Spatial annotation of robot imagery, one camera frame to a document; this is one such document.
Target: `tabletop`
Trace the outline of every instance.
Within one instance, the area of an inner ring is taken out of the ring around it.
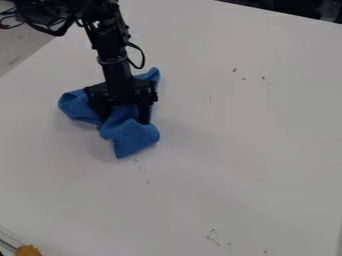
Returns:
[[[45,255],[336,255],[342,26],[207,0],[122,1],[161,70],[156,146],[115,159],[64,91],[103,79],[72,27],[0,79],[0,224]]]

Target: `white surface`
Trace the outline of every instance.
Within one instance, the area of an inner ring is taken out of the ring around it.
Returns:
[[[102,79],[73,28],[0,80],[1,224],[49,256],[335,255],[342,26],[205,0],[123,10],[163,75],[161,142],[118,162],[56,109]]]
[[[13,3],[0,1],[0,12],[11,7],[13,7]],[[8,19],[4,23],[18,24],[14,19]],[[31,29],[26,24],[13,29],[0,29],[0,76],[14,68],[52,38]]]

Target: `stain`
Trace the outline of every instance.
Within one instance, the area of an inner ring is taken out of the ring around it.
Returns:
[[[220,236],[215,229],[212,229],[209,234],[205,237],[208,241],[216,244],[217,247],[221,246]]]
[[[16,57],[16,58],[14,58],[14,59],[11,60],[10,62],[8,62],[8,65],[9,65],[9,66],[14,65],[18,60],[20,60],[20,58],[21,58],[21,55],[18,56],[18,57]]]
[[[232,243],[228,242],[224,245],[224,252],[228,256],[234,256],[234,252],[232,249]]]
[[[262,76],[261,78],[262,78],[262,80],[266,81],[269,86],[273,86],[272,83],[270,82],[270,80],[266,79],[265,76]]]

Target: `cable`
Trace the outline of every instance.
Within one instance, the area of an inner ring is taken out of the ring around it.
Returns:
[[[9,8],[8,10],[6,10],[6,11],[1,12],[0,15],[11,15],[11,14],[15,14],[15,13],[18,13],[17,8],[16,7],[12,7],[12,8]]]
[[[17,15],[9,15],[9,16],[6,16],[6,17],[3,17],[0,19],[0,28],[2,29],[12,29],[12,28],[16,28],[16,27],[19,27],[21,25],[23,25],[25,22],[21,22],[21,23],[18,23],[16,25],[8,25],[8,24],[3,24],[3,21],[4,20],[7,20],[7,19],[10,19],[10,18],[14,18],[14,17],[17,17]]]

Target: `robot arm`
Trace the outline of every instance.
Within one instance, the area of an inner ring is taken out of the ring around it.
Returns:
[[[131,66],[142,69],[145,55],[129,42],[118,0],[15,0],[15,4],[27,24],[43,33],[63,36],[74,22],[85,29],[106,80],[85,88],[89,105],[101,119],[107,119],[115,106],[136,105],[139,122],[149,123],[151,105],[158,101],[156,84],[132,76]],[[129,59],[126,47],[141,52],[141,65]]]

